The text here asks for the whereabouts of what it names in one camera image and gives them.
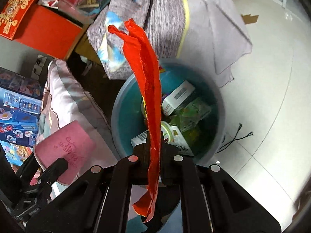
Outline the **pink paper cup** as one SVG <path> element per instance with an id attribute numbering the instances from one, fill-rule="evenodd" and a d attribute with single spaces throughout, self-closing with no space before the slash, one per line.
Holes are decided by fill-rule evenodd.
<path id="1" fill-rule="evenodd" d="M 58 178 L 58 182 L 68 186 L 95 148 L 95 142 L 75 120 L 35 145 L 34 155 L 45 169 L 57 159 L 64 158 L 68 162 L 68 168 Z"/>

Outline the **green melon seed packet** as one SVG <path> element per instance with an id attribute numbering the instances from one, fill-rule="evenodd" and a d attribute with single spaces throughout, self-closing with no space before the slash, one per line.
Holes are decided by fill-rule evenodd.
<path id="1" fill-rule="evenodd" d="M 171 117 L 169 124 L 171 126 L 177 126 L 183 133 L 195 128 L 197 124 L 205 119 L 211 112 L 212 107 L 200 97 L 197 97 L 186 106 L 179 108 L 176 114 Z"/>

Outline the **green white medicine box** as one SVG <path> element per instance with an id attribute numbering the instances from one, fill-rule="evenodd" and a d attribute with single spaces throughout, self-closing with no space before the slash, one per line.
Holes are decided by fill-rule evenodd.
<path id="1" fill-rule="evenodd" d="M 184 81 L 172 91 L 162 102 L 162 112 L 165 116 L 171 115 L 194 91 L 195 87 Z"/>

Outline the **red snack wrapper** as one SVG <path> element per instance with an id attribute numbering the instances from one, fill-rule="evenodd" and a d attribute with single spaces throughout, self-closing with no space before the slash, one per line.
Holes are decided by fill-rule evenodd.
<path id="1" fill-rule="evenodd" d="M 161 149 L 161 83 L 158 58 L 145 34 L 133 19 L 125 23 L 128 33 L 114 25 L 108 31 L 123 40 L 123 53 L 138 83 L 147 109 L 150 133 L 150 164 L 148 169 L 147 192 L 133 204 L 134 211 L 149 222 L 155 214 L 160 177 Z"/>

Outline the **teal plastic trash bin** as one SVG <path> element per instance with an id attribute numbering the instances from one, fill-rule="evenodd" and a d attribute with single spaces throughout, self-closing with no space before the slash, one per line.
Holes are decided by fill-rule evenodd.
<path id="1" fill-rule="evenodd" d="M 225 129 L 225 108 L 219 88 L 207 72 L 178 59 L 162 59 L 162 120 L 175 132 L 172 144 L 198 165 L 207 165 L 220 147 Z M 142 96 L 134 75 L 121 87 L 112 110 L 112 137 L 120 158 L 133 152 L 131 140 L 143 143 L 147 126 Z"/>

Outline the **pink plaid quilt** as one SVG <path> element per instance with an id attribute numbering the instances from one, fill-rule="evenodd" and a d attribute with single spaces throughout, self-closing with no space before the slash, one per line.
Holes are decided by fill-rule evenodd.
<path id="1" fill-rule="evenodd" d="M 75 120 L 95 142 L 96 148 L 74 181 L 95 165 L 106 168 L 122 159 L 104 113 L 71 74 L 66 62 L 55 59 L 47 69 L 36 145 Z"/>

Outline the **blue toy box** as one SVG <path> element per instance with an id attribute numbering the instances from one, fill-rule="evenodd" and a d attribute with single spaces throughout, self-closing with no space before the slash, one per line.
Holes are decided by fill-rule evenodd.
<path id="1" fill-rule="evenodd" d="M 1 146 L 9 163 L 21 166 L 33 152 L 43 89 L 34 79 L 1 68 Z"/>

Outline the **brown wooden cabinet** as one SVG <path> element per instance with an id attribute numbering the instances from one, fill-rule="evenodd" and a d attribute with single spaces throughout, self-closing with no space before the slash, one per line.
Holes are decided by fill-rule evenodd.
<path id="1" fill-rule="evenodd" d="M 98 65 L 101 65 L 101 61 L 92 47 L 92 45 L 89 42 L 89 38 L 87 36 L 87 29 L 89 28 L 89 24 L 83 25 L 80 33 L 78 34 L 78 41 L 76 42 L 76 45 L 74 47 L 74 51 L 86 57 L 88 60 L 95 62 Z"/>

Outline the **purple striped cloth bundle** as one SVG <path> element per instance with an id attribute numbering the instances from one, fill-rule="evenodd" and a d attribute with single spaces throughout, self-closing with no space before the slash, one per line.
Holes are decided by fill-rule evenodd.
<path id="1" fill-rule="evenodd" d="M 107 30 L 110 25 L 125 30 L 128 19 L 144 29 L 158 59 L 182 59 L 210 74 L 219 87 L 233 80 L 231 66 L 252 52 L 232 0 L 111 0 L 87 30 L 109 79 L 132 74 L 123 41 Z"/>

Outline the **cardboard scrap on floor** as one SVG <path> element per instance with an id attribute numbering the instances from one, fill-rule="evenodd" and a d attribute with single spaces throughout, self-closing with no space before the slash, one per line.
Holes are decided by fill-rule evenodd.
<path id="1" fill-rule="evenodd" d="M 241 15 L 241 17 L 245 25 L 254 24 L 257 22 L 259 18 L 258 15 L 251 15 L 251 14 Z"/>

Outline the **red gift box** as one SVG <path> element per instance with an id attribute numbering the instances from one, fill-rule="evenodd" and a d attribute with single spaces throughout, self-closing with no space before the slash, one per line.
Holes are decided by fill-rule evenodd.
<path id="1" fill-rule="evenodd" d="M 10 41 L 67 60 L 82 35 L 82 27 L 38 0 L 1 0 L 1 37 Z"/>

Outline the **wall power socket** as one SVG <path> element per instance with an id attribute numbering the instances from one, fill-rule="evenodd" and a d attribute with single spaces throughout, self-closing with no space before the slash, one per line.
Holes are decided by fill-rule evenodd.
<path id="1" fill-rule="evenodd" d="M 46 61 L 46 56 L 43 56 L 41 54 L 38 55 L 32 70 L 31 79 L 39 80 Z"/>

